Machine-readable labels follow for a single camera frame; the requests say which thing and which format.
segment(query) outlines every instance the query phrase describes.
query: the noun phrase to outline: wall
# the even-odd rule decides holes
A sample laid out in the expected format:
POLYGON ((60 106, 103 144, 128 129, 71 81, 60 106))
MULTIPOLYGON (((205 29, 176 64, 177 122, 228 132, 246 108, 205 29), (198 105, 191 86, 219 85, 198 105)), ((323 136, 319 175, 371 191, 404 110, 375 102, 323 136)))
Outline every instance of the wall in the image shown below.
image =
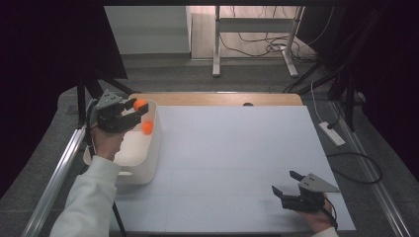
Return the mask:
POLYGON ((187 6, 105 7, 121 54, 189 53, 187 6))

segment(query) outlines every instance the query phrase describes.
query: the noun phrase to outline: person's left hand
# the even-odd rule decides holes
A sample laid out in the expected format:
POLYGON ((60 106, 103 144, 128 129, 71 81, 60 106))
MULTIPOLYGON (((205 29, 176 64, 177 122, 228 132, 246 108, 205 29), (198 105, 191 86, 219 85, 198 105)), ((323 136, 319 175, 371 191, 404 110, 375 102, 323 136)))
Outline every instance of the person's left hand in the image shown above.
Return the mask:
POLYGON ((120 151, 124 136, 128 130, 121 133, 107 133, 94 124, 90 132, 95 145, 96 155, 114 161, 115 154, 120 151))

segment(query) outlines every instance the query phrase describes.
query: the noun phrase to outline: white power strip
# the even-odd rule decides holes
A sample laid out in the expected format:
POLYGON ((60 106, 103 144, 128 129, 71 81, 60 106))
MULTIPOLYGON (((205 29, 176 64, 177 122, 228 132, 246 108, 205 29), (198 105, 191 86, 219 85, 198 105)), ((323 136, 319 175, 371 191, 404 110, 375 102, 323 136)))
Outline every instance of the white power strip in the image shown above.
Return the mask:
POLYGON ((330 140, 332 140, 332 142, 336 145, 336 146, 341 146, 343 144, 345 144, 345 141, 342 139, 342 137, 335 131, 335 129, 331 128, 327 128, 327 125, 329 123, 327 123, 327 121, 324 121, 322 123, 319 124, 321 130, 330 138, 330 140))

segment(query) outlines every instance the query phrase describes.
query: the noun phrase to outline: white bin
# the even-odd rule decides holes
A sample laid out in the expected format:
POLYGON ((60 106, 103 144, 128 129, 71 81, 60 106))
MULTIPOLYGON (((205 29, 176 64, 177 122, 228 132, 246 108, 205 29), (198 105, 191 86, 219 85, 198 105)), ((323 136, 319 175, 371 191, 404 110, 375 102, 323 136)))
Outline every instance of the white bin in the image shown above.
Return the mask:
MULTIPOLYGON (((121 150, 115 156, 114 162, 122 166, 117 184, 144 185, 154 178, 162 134, 157 105, 153 101, 147 103, 148 113, 141 118, 141 123, 126 133, 121 150), (146 121, 153 122, 153 131, 149 135, 141 129, 146 121)), ((83 160, 91 164, 89 149, 86 149, 83 160)))

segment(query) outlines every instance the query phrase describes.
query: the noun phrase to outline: ping pong ball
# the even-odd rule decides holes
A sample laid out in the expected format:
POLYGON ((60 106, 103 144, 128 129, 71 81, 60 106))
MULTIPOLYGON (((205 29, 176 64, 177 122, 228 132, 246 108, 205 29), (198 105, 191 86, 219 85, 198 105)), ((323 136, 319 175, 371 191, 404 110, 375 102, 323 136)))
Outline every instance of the ping pong ball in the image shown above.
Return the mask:
POLYGON ((140 107, 142 107, 143 105, 145 105, 145 104, 147 104, 147 102, 146 101, 144 101, 144 100, 141 100, 141 99, 138 99, 138 100, 136 100, 134 103, 133 103, 133 109, 135 110, 135 111, 138 111, 139 110, 139 108, 140 107))
POLYGON ((153 122, 145 121, 142 123, 142 132, 146 135, 151 134, 153 132, 153 122))

